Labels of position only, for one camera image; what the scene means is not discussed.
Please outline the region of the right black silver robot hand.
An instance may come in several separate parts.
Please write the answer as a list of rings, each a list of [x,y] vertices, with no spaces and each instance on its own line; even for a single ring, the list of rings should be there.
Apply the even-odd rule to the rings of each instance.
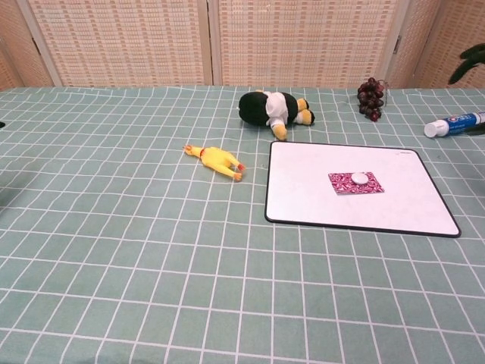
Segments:
[[[484,49],[485,44],[482,42],[464,50],[459,56],[462,62],[450,76],[448,84],[457,83],[469,70],[483,64],[485,58]]]

